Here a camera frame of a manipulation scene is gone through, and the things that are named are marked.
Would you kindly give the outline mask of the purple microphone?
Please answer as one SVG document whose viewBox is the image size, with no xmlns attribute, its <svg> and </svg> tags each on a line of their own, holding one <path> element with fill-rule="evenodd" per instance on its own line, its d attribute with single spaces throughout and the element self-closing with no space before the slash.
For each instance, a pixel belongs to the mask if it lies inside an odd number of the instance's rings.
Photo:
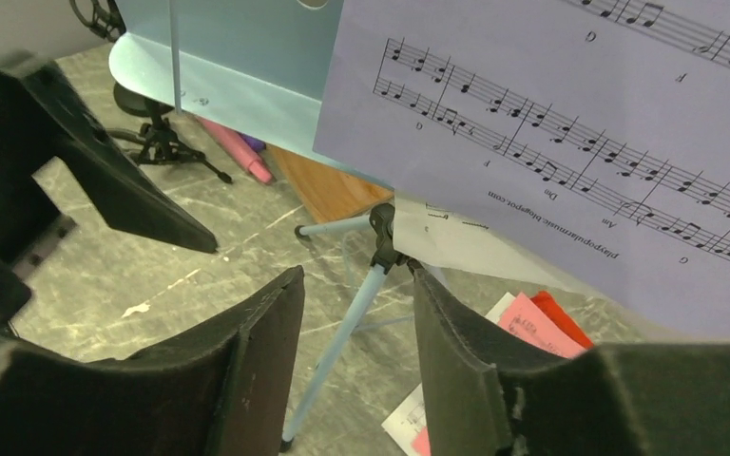
<svg viewBox="0 0 730 456">
<path fill-rule="evenodd" d="M 254 138 L 252 136 L 243 134 L 239 132 L 240 137 L 247 143 L 247 145 L 253 149 L 255 152 L 260 153 L 261 151 L 265 150 L 267 145 L 262 140 L 259 140 L 257 138 Z"/>
</svg>

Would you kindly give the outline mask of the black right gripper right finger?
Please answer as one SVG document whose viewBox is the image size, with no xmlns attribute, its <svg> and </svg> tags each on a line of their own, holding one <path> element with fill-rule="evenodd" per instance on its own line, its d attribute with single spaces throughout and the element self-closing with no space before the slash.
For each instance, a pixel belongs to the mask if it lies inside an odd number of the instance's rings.
<svg viewBox="0 0 730 456">
<path fill-rule="evenodd" d="M 539 349 L 414 265 L 434 455 L 730 455 L 730 343 Z"/>
</svg>

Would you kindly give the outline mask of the red sheet music papers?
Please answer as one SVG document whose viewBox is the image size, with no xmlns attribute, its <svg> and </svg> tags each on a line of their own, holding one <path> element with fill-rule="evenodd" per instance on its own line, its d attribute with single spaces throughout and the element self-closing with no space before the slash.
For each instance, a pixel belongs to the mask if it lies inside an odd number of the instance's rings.
<svg viewBox="0 0 730 456">
<path fill-rule="evenodd" d="M 572 317 L 556 302 L 554 297 L 547 291 L 540 291 L 534 295 L 531 302 L 555 324 L 572 341 L 583 347 L 591 349 L 594 342 L 586 335 L 583 329 L 572 319 Z"/>
</svg>

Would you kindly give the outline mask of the wooden board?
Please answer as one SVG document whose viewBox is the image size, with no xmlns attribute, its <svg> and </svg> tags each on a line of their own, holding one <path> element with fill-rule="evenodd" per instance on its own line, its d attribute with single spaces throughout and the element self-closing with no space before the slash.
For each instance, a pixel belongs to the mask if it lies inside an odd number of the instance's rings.
<svg viewBox="0 0 730 456">
<path fill-rule="evenodd" d="M 362 215 L 394 196 L 391 190 L 330 165 L 272 144 L 267 145 L 267 150 L 316 223 Z"/>
</svg>

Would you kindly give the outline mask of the pink sheet music page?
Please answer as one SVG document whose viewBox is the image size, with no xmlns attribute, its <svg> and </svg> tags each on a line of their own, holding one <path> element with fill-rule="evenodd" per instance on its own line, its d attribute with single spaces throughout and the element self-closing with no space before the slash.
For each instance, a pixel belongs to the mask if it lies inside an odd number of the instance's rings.
<svg viewBox="0 0 730 456">
<path fill-rule="evenodd" d="M 499 367 L 585 349 L 520 294 L 483 316 L 449 294 L 413 300 L 429 455 L 500 455 L 511 445 Z"/>
</svg>

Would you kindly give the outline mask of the black tripod mic stand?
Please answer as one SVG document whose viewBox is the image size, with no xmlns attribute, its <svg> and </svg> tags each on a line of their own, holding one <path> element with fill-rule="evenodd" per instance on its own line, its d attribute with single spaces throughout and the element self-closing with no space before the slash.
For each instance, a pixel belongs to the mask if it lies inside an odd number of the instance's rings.
<svg viewBox="0 0 730 456">
<path fill-rule="evenodd" d="M 168 165 L 179 163 L 201 163 L 225 182 L 233 179 L 214 166 L 200 150 L 184 143 L 164 115 L 153 114 L 149 123 L 143 123 L 138 131 L 109 128 L 108 135 L 117 140 L 136 143 L 141 148 L 127 154 L 139 165 Z"/>
</svg>

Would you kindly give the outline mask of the black round-base mic stand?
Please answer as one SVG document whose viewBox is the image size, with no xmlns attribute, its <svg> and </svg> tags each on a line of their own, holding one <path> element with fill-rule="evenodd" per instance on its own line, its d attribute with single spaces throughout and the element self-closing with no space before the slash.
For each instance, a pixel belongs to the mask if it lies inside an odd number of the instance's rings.
<svg viewBox="0 0 730 456">
<path fill-rule="evenodd" d="M 174 110 L 168 104 L 162 104 L 144 95 L 133 92 L 119 83 L 112 89 L 115 104 L 126 114 L 140 118 L 151 118 L 153 114 L 165 115 Z"/>
</svg>

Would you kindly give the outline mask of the white sheet music page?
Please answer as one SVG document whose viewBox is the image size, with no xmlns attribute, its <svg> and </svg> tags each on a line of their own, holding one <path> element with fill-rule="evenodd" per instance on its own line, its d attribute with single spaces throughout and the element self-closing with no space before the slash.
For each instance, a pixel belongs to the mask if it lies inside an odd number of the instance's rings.
<svg viewBox="0 0 730 456">
<path fill-rule="evenodd" d="M 398 250 L 430 266 L 567 290 L 568 278 L 489 228 L 426 202 L 397 196 Z M 407 455 L 429 455 L 422 387 L 417 386 L 382 422 Z"/>
</svg>

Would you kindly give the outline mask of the light blue music stand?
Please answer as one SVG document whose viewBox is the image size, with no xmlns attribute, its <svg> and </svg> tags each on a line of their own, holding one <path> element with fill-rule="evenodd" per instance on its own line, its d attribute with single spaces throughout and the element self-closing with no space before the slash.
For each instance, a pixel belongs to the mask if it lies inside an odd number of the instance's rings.
<svg viewBox="0 0 730 456">
<path fill-rule="evenodd" d="M 328 166 L 312 149 L 339 1 L 121 1 L 111 67 L 145 96 Z"/>
</svg>

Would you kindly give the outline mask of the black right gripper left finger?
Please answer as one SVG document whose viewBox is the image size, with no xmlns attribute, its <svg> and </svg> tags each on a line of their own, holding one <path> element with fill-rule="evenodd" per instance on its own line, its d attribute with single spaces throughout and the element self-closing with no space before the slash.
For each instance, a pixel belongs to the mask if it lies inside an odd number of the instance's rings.
<svg viewBox="0 0 730 456">
<path fill-rule="evenodd" d="M 304 271 L 126 359 L 0 338 L 0 455 L 276 455 Z"/>
</svg>

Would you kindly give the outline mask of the pink microphone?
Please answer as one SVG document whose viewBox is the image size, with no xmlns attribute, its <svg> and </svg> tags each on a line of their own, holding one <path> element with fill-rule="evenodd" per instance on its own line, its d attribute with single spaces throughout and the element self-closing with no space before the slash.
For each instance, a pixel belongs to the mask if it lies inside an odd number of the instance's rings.
<svg viewBox="0 0 730 456">
<path fill-rule="evenodd" d="M 196 120 L 242 170 L 260 183 L 269 184 L 272 181 L 273 175 L 259 153 L 239 133 L 202 117 Z"/>
</svg>

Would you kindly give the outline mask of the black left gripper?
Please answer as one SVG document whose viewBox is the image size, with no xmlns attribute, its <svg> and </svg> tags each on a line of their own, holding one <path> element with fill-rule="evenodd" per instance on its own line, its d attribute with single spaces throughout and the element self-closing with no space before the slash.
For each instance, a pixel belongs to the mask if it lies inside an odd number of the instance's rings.
<svg viewBox="0 0 730 456">
<path fill-rule="evenodd" d="M 112 229 L 193 251 L 218 241 L 159 189 L 97 121 L 53 61 L 30 53 L 0 59 L 0 339 L 29 303 L 26 284 L 76 222 L 33 174 L 60 159 Z"/>
</svg>

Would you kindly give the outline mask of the lavender sheet music page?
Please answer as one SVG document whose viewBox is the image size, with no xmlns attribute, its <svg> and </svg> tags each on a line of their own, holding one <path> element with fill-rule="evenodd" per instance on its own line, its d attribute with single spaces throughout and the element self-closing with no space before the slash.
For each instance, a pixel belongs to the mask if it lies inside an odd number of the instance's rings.
<svg viewBox="0 0 730 456">
<path fill-rule="evenodd" d="M 347 1 L 315 149 L 730 336 L 730 1 Z"/>
</svg>

